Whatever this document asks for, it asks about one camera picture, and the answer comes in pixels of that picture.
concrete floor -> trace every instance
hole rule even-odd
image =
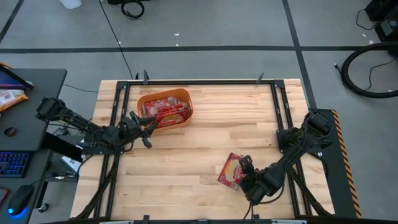
[[[298,44],[363,46],[379,42],[373,30],[362,30],[354,21],[356,13],[369,1],[151,0],[144,2],[146,12],[136,21],[123,17],[117,6],[106,1],[103,4],[122,47],[152,47],[125,53],[133,73],[146,69],[154,79],[256,78],[264,72],[264,78],[308,79],[311,88],[304,82],[308,97],[313,93],[319,108],[339,112],[363,217],[398,220],[398,176],[394,165],[398,157],[398,120],[394,118],[398,98],[374,100],[346,90],[333,64],[341,65],[349,51],[306,50],[302,52],[304,63],[300,64],[296,53],[301,51],[293,48],[300,50]],[[0,29],[18,2],[2,2]],[[286,3],[290,6],[294,21],[290,25],[295,26],[298,42],[293,41],[290,33]],[[359,22],[372,26],[365,14]],[[178,51],[176,44],[291,48]],[[65,83],[97,90],[101,80],[129,78],[121,54],[105,52],[104,48],[117,46],[98,1],[83,0],[81,7],[66,10],[59,1],[24,0],[6,35],[0,35],[0,61],[17,68],[65,68],[68,70]],[[162,47],[175,47],[175,50]],[[81,48],[102,49],[89,53]],[[27,54],[10,53],[17,49],[24,49]],[[41,53],[34,53],[34,49],[41,49]],[[49,53],[46,49],[56,50]],[[65,53],[67,49],[75,49],[76,53]],[[350,69],[353,80],[359,86],[367,86],[369,69],[390,59],[386,52],[361,56]],[[397,89],[397,67],[398,63],[394,62],[374,71],[375,91]],[[64,87],[60,98],[81,115],[92,116],[95,93]],[[47,213],[34,213],[31,223],[66,220],[75,189],[75,184],[50,184],[45,199],[52,207]]]

black desk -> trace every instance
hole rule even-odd
[[[11,218],[7,213],[8,202],[13,193],[22,185],[31,184],[44,177],[52,151],[41,149],[41,144],[45,136],[47,125],[38,120],[36,109],[40,105],[43,97],[58,98],[67,71],[62,69],[15,69],[14,72],[21,78],[31,81],[34,84],[32,91],[27,91],[28,101],[13,106],[3,112],[0,117],[0,150],[15,151],[36,149],[25,178],[1,178],[0,186],[9,189],[9,195],[0,205],[0,223],[28,223],[30,215],[35,208],[43,181],[34,184],[34,193],[31,197],[26,214],[18,219]],[[13,126],[17,129],[17,134],[8,138],[3,135],[6,128]]]

blue backlit keyboard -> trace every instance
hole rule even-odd
[[[0,178],[24,177],[32,154],[0,151]]]

wooden tabletop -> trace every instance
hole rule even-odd
[[[308,111],[303,88],[299,79],[284,81],[292,119],[298,127]],[[101,82],[94,123],[109,125],[116,82]],[[192,123],[154,134],[150,139],[152,149],[146,149],[137,140],[134,149],[121,157],[112,220],[142,220],[143,215],[150,215],[151,220],[242,219],[249,207],[243,192],[219,184],[217,178],[230,152],[250,155],[259,169],[281,157],[270,86],[133,86],[128,111],[137,111],[136,103],[141,96],[174,88],[189,91],[194,109]],[[284,111],[282,114],[287,127]],[[96,192],[102,161],[103,156],[94,156],[83,165],[71,217],[78,215]],[[302,164],[308,188],[333,213],[322,163],[305,155]],[[296,188],[300,210],[304,211],[302,196]],[[254,213],[261,218],[293,218],[288,185],[279,200],[254,207]]]

orange basket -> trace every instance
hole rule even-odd
[[[175,98],[179,99],[182,103],[189,103],[190,107],[191,107],[191,115],[190,117],[185,120],[182,123],[179,124],[175,124],[175,125],[170,125],[170,126],[166,126],[163,128],[157,128],[155,129],[154,133],[158,133],[161,131],[165,131],[165,130],[170,130],[173,128],[181,128],[184,127],[188,124],[191,123],[191,119],[192,119],[192,114],[193,114],[193,106],[192,106],[192,101],[191,101],[191,97],[189,95],[189,92],[183,88],[178,88],[178,89],[174,89],[174,90],[168,90],[168,91],[163,91],[160,93],[154,93],[154,94],[150,94],[150,95],[146,95],[146,96],[142,96],[138,99],[137,101],[137,110],[138,110],[138,116],[139,117],[144,117],[144,113],[142,111],[142,107],[144,106],[144,103],[150,102],[150,101],[154,101],[154,100],[160,100],[163,98],[167,98],[170,96],[174,96]]]

